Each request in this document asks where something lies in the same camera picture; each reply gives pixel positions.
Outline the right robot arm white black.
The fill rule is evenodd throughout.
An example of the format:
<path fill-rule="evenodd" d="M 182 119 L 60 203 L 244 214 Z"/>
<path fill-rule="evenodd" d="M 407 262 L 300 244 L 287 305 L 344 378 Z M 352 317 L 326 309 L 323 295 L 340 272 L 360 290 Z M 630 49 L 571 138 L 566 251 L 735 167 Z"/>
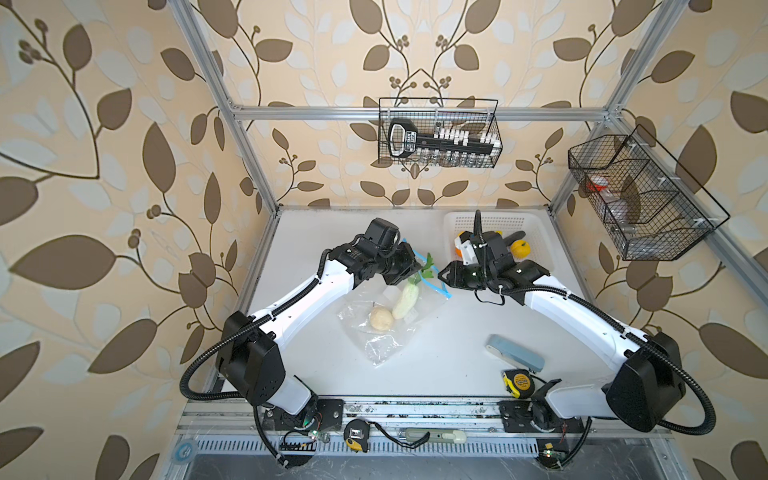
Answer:
<path fill-rule="evenodd" d="M 714 405 L 683 369 L 679 346 L 670 336 L 646 334 L 616 320 L 567 290 L 538 263 L 516 260 L 496 232 L 463 232 L 455 246 L 460 257 L 439 272 L 442 282 L 513 299 L 562 327 L 609 368 L 610 376 L 586 385 L 547 388 L 539 401 L 547 415 L 616 419 L 640 432 L 661 426 L 701 436 L 714 429 Z"/>

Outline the beige potato toy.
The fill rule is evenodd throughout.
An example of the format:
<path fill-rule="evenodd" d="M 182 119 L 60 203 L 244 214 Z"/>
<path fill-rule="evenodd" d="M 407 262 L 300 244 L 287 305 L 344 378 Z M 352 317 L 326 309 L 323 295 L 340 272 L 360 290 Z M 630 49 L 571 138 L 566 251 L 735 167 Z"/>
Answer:
<path fill-rule="evenodd" d="M 395 318 L 390 310 L 382 306 L 375 306 L 369 315 L 369 325 L 372 329 L 386 332 L 392 329 Z"/>

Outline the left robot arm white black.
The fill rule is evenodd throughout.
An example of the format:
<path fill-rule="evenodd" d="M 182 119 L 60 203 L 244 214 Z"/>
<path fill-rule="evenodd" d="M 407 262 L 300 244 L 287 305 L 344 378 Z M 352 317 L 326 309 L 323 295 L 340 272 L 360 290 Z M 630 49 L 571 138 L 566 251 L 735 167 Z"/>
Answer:
<path fill-rule="evenodd" d="M 285 413 L 314 414 L 316 395 L 300 380 L 290 378 L 281 349 L 318 314 L 361 283 L 379 275 L 395 286 L 422 267 L 412 247 L 393 223 L 373 219 L 352 241 L 322 252 L 314 274 L 268 307 L 254 313 L 236 311 L 225 321 L 221 340 L 195 358 L 179 381 L 188 400 L 243 398 L 251 406 L 269 404 Z M 194 373 L 210 358 L 234 388 L 228 392 L 197 392 Z"/>

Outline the white radish with green leaves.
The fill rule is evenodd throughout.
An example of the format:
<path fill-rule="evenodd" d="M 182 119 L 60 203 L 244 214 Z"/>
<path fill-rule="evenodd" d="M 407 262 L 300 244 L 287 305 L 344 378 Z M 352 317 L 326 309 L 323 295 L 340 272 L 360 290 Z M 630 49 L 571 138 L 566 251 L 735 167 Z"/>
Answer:
<path fill-rule="evenodd" d="M 420 295 L 420 284 L 433 277 L 434 259 L 430 253 L 425 257 L 423 267 L 407 279 L 401 295 L 391 310 L 395 320 L 405 319 L 414 309 Z"/>

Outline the clear zip bag blue zipper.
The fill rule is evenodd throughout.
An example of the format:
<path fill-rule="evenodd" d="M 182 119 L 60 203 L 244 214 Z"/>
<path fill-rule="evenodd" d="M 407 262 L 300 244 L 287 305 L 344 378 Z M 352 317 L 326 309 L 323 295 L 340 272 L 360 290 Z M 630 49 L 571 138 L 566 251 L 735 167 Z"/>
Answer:
<path fill-rule="evenodd" d="M 401 353 L 452 298 L 437 278 L 433 255 L 417 252 L 420 269 L 395 286 L 375 278 L 343 298 L 337 314 L 353 345 L 375 367 Z"/>

